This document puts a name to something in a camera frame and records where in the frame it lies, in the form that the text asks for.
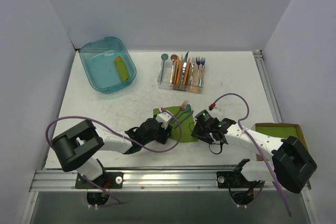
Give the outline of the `green paper napkin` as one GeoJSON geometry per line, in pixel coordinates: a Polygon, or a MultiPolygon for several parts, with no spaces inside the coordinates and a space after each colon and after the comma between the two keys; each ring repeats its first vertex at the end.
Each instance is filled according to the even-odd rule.
{"type": "MultiPolygon", "coordinates": [[[[176,114],[178,111],[179,111],[179,106],[171,106],[171,107],[167,107],[165,108],[166,110],[170,111],[172,114],[176,114]]],[[[153,115],[157,115],[159,114],[159,108],[155,108],[153,110],[153,115]]],[[[177,120],[180,121],[182,118],[184,118],[189,112],[186,112],[184,114],[182,114],[177,120]]],[[[174,122],[171,122],[170,124],[172,127],[176,126],[177,123],[174,121],[174,122]]],[[[182,139],[180,142],[182,143],[189,143],[189,142],[195,142],[197,141],[197,138],[191,136],[192,134],[192,130],[194,128],[194,118],[193,118],[193,115],[188,118],[186,121],[184,121],[182,124],[181,124],[181,129],[182,129],[182,139]]],[[[175,140],[175,141],[178,141],[179,139],[179,135],[180,135],[180,130],[179,130],[179,127],[177,127],[176,129],[173,129],[172,130],[172,133],[171,133],[171,136],[170,136],[170,139],[172,140],[175,140]]]]}

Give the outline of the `teal knife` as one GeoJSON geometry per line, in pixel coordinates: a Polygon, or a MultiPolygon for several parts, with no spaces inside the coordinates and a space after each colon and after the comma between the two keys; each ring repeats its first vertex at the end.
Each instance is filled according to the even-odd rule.
{"type": "Polygon", "coordinates": [[[179,121],[179,124],[182,124],[184,121],[186,121],[188,118],[190,118],[194,113],[194,110],[191,110],[184,118],[182,118],[179,121]]]}

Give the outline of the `copper fork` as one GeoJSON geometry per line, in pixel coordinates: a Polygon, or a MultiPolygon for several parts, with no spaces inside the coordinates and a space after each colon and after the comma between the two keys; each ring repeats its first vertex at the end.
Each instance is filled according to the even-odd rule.
{"type": "Polygon", "coordinates": [[[186,109],[187,105],[188,105],[188,100],[185,100],[185,101],[181,104],[181,106],[180,106],[180,108],[179,108],[179,111],[175,114],[175,117],[176,117],[176,118],[178,118],[178,117],[184,112],[184,110],[186,109]]]}

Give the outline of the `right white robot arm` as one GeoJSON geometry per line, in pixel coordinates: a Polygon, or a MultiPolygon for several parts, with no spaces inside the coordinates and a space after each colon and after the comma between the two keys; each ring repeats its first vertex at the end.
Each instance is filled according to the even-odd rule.
{"type": "Polygon", "coordinates": [[[279,183],[298,194],[317,169],[316,162],[298,138],[265,135],[243,127],[240,121],[214,118],[207,110],[196,115],[192,136],[208,144],[235,145],[263,158],[261,162],[243,162],[242,168],[233,173],[233,181],[239,187],[262,180],[279,183]]]}

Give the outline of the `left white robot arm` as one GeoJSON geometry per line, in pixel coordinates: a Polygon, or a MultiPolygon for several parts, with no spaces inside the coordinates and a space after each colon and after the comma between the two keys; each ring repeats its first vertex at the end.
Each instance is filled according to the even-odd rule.
{"type": "Polygon", "coordinates": [[[97,151],[130,155],[153,141],[165,144],[173,130],[169,120],[160,115],[154,116],[139,127],[115,135],[95,127],[91,120],[85,119],[54,137],[51,148],[55,151],[63,171],[76,170],[87,178],[92,187],[100,188],[106,183],[106,172],[102,164],[93,158],[97,151]]]}

